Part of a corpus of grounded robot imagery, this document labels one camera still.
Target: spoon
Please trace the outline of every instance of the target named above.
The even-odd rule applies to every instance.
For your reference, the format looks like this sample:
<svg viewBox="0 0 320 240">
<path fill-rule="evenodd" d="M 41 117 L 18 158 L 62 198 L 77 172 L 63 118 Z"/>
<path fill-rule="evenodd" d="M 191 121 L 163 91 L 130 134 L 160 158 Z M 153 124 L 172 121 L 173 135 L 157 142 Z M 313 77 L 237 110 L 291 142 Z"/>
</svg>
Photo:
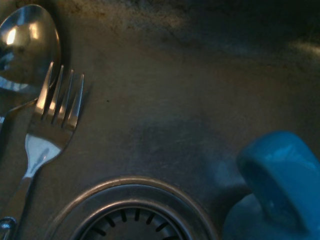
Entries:
<svg viewBox="0 0 320 240">
<path fill-rule="evenodd" d="M 59 66 L 60 60 L 58 32 L 43 7 L 26 5 L 4 20 L 0 26 L 0 132 L 10 111 L 37 99 L 50 63 Z"/>
</svg>

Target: blue ceramic cup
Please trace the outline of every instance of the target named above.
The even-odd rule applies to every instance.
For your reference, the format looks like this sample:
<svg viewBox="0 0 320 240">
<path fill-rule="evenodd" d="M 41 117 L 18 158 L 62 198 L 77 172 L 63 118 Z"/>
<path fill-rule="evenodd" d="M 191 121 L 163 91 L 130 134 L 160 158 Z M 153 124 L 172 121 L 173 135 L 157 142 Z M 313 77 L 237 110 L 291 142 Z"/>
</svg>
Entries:
<svg viewBox="0 0 320 240">
<path fill-rule="evenodd" d="M 298 136 L 263 136 L 237 165 L 252 194 L 230 210 L 223 240 L 320 240 L 320 163 Z"/>
</svg>

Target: sink basin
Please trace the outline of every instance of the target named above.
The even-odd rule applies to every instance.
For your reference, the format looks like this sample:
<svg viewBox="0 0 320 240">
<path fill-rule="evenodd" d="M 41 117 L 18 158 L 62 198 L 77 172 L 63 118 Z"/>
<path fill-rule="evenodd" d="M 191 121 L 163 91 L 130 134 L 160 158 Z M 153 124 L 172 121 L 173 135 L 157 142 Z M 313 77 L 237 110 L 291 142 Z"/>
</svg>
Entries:
<svg viewBox="0 0 320 240">
<path fill-rule="evenodd" d="M 29 3 L 52 14 L 62 63 L 86 74 L 86 96 L 70 145 L 32 185 L 18 239 L 44 239 L 79 196 L 139 177 L 188 196 L 219 240 L 249 194 L 241 148 L 287 130 L 320 156 L 320 2 L 7 0 L 0 20 Z M 27 167 L 32 110 L 6 123 L 0 211 Z"/>
</svg>

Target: drain strainer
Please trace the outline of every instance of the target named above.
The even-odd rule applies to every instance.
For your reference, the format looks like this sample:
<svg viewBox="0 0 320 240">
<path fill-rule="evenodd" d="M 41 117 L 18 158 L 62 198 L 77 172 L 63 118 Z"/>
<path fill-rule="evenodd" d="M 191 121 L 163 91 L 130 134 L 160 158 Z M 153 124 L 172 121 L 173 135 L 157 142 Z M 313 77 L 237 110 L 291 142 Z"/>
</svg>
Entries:
<svg viewBox="0 0 320 240">
<path fill-rule="evenodd" d="M 171 185 L 118 178 L 78 196 L 52 221 L 46 240 L 215 240 L 204 211 Z"/>
<path fill-rule="evenodd" d="M 81 240 L 184 240 L 177 226 L 159 213 L 123 208 L 98 219 Z"/>
</svg>

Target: metal fork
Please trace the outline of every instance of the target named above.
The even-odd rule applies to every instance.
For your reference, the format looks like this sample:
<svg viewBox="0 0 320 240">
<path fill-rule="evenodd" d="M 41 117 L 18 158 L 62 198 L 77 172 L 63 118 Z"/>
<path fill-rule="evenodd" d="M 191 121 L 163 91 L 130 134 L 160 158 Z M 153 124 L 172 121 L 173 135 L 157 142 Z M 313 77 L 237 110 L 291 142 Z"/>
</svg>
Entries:
<svg viewBox="0 0 320 240">
<path fill-rule="evenodd" d="M 51 62 L 41 89 L 30 125 L 25 137 L 25 150 L 28 167 L 20 185 L 0 214 L 0 239 L 13 239 L 22 217 L 28 191 L 37 171 L 46 163 L 59 156 L 66 148 L 75 132 L 84 87 L 84 74 L 80 77 L 80 86 L 76 90 L 75 98 L 67 116 L 68 102 L 72 90 L 74 71 L 71 70 L 69 83 L 64 94 L 61 107 L 57 109 L 60 86 L 64 66 L 61 66 L 58 81 L 52 100 L 48 99 L 48 91 L 52 76 L 53 62 Z"/>
</svg>

